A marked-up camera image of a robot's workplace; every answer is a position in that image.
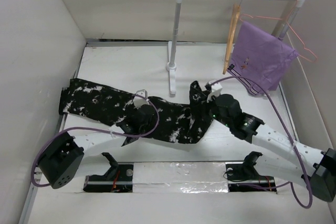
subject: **white pole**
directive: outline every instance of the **white pole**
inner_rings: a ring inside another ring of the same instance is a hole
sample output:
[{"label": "white pole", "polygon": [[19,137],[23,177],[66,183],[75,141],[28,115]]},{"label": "white pole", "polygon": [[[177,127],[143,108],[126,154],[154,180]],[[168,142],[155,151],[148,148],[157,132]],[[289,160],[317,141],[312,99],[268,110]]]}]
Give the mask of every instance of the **white pole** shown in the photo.
[{"label": "white pole", "polygon": [[176,0],[172,49],[171,49],[169,64],[167,66],[167,68],[174,69],[174,70],[176,69],[175,54],[176,54],[177,34],[179,33],[178,24],[180,22],[181,3],[182,3],[182,0]]}]

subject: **fabric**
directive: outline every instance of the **fabric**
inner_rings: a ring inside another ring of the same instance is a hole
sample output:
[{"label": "fabric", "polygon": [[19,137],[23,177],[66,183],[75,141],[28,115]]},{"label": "fabric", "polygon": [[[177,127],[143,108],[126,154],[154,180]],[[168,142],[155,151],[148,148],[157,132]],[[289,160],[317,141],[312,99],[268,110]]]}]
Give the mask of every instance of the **fabric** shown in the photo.
[{"label": "fabric", "polygon": [[[250,78],[265,90],[276,90],[282,76],[298,53],[276,37],[243,22],[229,63],[234,76]],[[239,81],[252,95],[263,92],[255,84]]]},{"label": "fabric", "polygon": [[[171,103],[160,97],[149,97],[159,111],[156,130],[147,136],[171,143],[195,144],[209,128],[212,117],[206,99],[209,91],[202,91],[197,81],[190,85],[190,104]],[[59,113],[85,116],[112,126],[135,110],[132,93],[82,80],[70,80],[70,86],[61,93]],[[148,125],[148,132],[156,119]]]}]

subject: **pink wire hanger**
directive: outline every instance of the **pink wire hanger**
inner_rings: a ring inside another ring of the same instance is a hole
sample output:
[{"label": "pink wire hanger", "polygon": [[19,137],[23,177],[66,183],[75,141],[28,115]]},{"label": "pink wire hanger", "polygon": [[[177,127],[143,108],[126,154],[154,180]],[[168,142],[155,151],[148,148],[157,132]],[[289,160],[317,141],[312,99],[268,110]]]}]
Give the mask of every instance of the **pink wire hanger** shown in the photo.
[{"label": "pink wire hanger", "polygon": [[294,29],[290,26],[290,24],[288,23],[288,18],[290,16],[290,14],[293,12],[294,10],[294,7],[290,10],[289,14],[287,15],[287,17],[285,19],[282,19],[282,18],[272,18],[272,17],[264,17],[264,16],[252,16],[252,15],[249,15],[249,14],[241,14],[240,15],[240,18],[239,20],[241,22],[244,22],[244,20],[241,19],[242,16],[246,16],[246,17],[250,17],[250,18],[264,18],[264,19],[273,19],[273,20],[284,20],[286,22],[286,24],[288,25],[288,27],[292,30],[292,32],[296,35],[296,37],[301,41],[302,45],[303,45],[303,49],[310,52],[314,57],[315,59],[314,60],[311,60],[311,59],[308,59],[302,55],[299,55],[300,57],[302,57],[303,59],[309,61],[309,62],[316,62],[318,60],[318,57],[316,54],[314,54],[313,51],[311,51],[309,48],[306,48],[306,44],[303,42],[303,40],[300,38],[300,36],[294,31]]}]

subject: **red wire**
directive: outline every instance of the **red wire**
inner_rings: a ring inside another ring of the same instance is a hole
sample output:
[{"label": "red wire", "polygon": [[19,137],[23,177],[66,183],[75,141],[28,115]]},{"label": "red wire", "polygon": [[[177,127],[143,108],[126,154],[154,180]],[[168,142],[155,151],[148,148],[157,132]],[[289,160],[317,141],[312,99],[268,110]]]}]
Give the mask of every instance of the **red wire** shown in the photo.
[{"label": "red wire", "polygon": [[[306,48],[306,44],[303,42],[303,40],[300,38],[300,36],[294,31],[294,29],[290,26],[290,24],[288,23],[288,18],[290,16],[290,14],[293,12],[294,8],[295,8],[296,4],[293,6],[293,8],[290,10],[289,14],[287,15],[287,17],[284,19],[284,21],[286,22],[286,24],[288,25],[288,27],[292,30],[292,32],[296,35],[296,37],[300,40],[300,42],[302,43],[303,45],[303,49],[310,52],[314,57],[315,59],[314,60],[310,60],[302,55],[299,55],[300,57],[302,57],[303,59],[309,61],[309,62],[316,62],[318,60],[318,57],[316,54],[314,54],[313,51],[311,51],[309,48]],[[272,18],[272,17],[264,17],[264,16],[252,16],[252,15],[249,15],[249,14],[241,14],[240,15],[240,18],[239,20],[244,22],[241,17],[242,16],[247,16],[247,17],[250,17],[250,18],[264,18],[264,19],[273,19],[273,20],[283,20],[282,18]]]},{"label": "red wire", "polygon": [[116,176],[116,178],[115,178],[114,181],[113,181],[112,191],[113,191],[113,189],[116,188],[116,185],[115,185],[115,184],[116,184],[116,182],[117,182],[117,180],[118,180],[119,174],[120,174],[120,171],[118,171],[117,176]]},{"label": "red wire", "polygon": [[271,188],[271,182],[269,181],[269,178],[267,176],[265,176],[265,178],[267,179],[268,181],[268,186]]}]

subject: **white clip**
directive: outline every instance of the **white clip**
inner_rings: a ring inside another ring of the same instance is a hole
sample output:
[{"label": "white clip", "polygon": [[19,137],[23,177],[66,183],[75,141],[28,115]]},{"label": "white clip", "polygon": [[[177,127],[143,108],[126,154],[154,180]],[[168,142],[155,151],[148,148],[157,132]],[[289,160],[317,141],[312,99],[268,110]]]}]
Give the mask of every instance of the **white clip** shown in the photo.
[{"label": "white clip", "polygon": [[292,143],[292,149],[294,150],[294,147],[298,144],[298,141],[294,141],[294,143]]},{"label": "white clip", "polygon": [[[212,80],[208,82],[208,84],[214,83],[216,80]],[[220,83],[216,83],[214,85],[211,85],[211,93],[208,95],[207,102],[212,101],[212,97],[218,97],[221,94],[223,87]]]},{"label": "white clip", "polygon": [[134,98],[133,98],[133,104],[134,104],[134,106],[138,109],[138,108],[140,108],[142,105],[145,105],[145,104],[148,104],[149,105],[149,103],[148,103],[148,95],[147,95],[147,91],[146,91],[146,89],[142,89],[142,90],[138,90],[137,92],[136,92],[136,94],[138,94],[138,95],[141,95],[142,97],[145,97],[146,98],[146,100],[145,99],[143,99],[143,98],[141,98],[141,97],[137,97],[137,96],[135,96]]}]

